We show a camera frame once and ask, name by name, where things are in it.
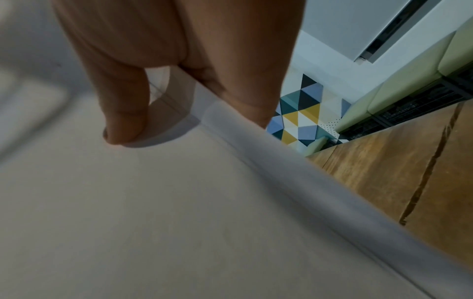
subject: black triangle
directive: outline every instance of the black triangle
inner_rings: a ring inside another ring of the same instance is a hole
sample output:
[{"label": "black triangle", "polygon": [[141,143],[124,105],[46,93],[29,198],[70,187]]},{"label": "black triangle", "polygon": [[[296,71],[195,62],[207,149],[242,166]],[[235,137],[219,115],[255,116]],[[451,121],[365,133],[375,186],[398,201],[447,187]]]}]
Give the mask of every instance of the black triangle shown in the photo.
[{"label": "black triangle", "polygon": [[280,102],[281,102],[281,114],[282,115],[297,111],[296,109],[294,109],[291,105],[289,105],[285,101],[282,100]]},{"label": "black triangle", "polygon": [[309,144],[313,143],[315,140],[301,140],[299,139],[300,142],[303,143],[305,146],[309,146]]},{"label": "black triangle", "polygon": [[277,132],[274,132],[272,135],[274,137],[276,137],[277,139],[281,140],[282,139],[282,133],[284,132],[284,130],[280,130],[280,131],[277,131]]},{"label": "black triangle", "polygon": [[307,77],[306,75],[302,75],[302,84],[301,84],[301,89],[304,88],[304,87],[307,87],[307,86],[310,86],[312,84],[315,84],[317,82],[315,82],[314,80],[310,79],[309,77]]},{"label": "black triangle", "polygon": [[299,95],[299,110],[304,110],[317,104],[319,104],[319,102],[316,99],[301,90],[301,94]]}]

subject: yellow triangle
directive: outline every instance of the yellow triangle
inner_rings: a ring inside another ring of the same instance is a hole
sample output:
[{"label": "yellow triangle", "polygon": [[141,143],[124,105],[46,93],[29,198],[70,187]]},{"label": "yellow triangle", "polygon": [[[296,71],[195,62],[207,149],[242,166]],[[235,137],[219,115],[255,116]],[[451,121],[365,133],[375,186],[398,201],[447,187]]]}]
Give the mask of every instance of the yellow triangle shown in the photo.
[{"label": "yellow triangle", "polygon": [[298,123],[297,123],[298,115],[299,115],[299,114],[298,114],[297,111],[296,111],[296,112],[284,114],[284,117],[287,118],[291,123],[293,123],[293,124],[295,124],[296,126],[298,126]]},{"label": "yellow triangle", "polygon": [[315,122],[316,124],[319,123],[320,104],[314,105],[299,112],[305,115],[311,121]]},{"label": "yellow triangle", "polygon": [[294,136],[292,136],[291,134],[287,133],[286,130],[284,130],[282,132],[281,141],[284,144],[290,144],[290,143],[293,143],[294,141],[297,141],[297,139]]}]

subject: dark crack in wood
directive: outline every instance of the dark crack in wood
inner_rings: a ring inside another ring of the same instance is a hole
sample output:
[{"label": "dark crack in wood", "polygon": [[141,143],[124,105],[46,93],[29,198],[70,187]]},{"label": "dark crack in wood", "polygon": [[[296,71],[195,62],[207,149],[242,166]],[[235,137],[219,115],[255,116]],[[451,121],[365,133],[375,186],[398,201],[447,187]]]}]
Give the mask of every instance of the dark crack in wood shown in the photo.
[{"label": "dark crack in wood", "polygon": [[427,185],[427,182],[430,179],[430,176],[432,175],[432,172],[434,171],[435,164],[437,163],[437,159],[442,155],[443,149],[445,148],[445,145],[448,142],[448,138],[450,137],[450,134],[453,131],[453,127],[455,126],[458,116],[460,115],[460,112],[462,111],[463,105],[465,102],[461,102],[457,105],[455,108],[455,111],[453,112],[452,117],[450,118],[450,122],[443,128],[442,132],[442,137],[440,139],[440,142],[437,146],[437,149],[434,153],[434,155],[430,158],[429,163],[427,164],[427,167],[425,168],[424,174],[422,175],[422,179],[420,181],[419,186],[417,186],[417,189],[415,190],[414,194],[409,200],[409,203],[407,204],[403,214],[401,215],[401,218],[399,219],[399,223],[402,226],[405,226],[407,223],[407,217],[414,211],[415,207],[417,206],[417,203],[419,202],[420,197],[422,196],[422,193],[424,192],[425,186]]}]

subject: human hand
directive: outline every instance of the human hand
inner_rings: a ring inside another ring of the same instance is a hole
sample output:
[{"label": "human hand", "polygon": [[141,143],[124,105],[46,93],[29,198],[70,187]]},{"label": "human hand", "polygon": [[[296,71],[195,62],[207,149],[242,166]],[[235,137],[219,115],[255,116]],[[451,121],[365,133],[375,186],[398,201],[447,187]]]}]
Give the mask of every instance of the human hand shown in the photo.
[{"label": "human hand", "polygon": [[146,126],[144,68],[177,65],[265,127],[274,115],[304,0],[53,0],[100,99],[106,141]]}]

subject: wood plank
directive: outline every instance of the wood plank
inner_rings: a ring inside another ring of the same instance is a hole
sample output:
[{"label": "wood plank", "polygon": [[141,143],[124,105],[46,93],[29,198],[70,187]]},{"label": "wood plank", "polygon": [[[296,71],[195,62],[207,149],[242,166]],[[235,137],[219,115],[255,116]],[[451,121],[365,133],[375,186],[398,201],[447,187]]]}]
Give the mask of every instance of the wood plank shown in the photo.
[{"label": "wood plank", "polygon": [[323,151],[317,152],[315,154],[312,154],[307,157],[309,161],[314,163],[315,165],[319,166],[320,168],[323,168],[325,163],[329,160],[330,156],[333,154],[335,148],[337,146],[332,146],[329,148],[324,149]]},{"label": "wood plank", "polygon": [[338,145],[324,170],[398,221],[455,107]]},{"label": "wood plank", "polygon": [[466,102],[406,228],[473,267],[473,100]]}]

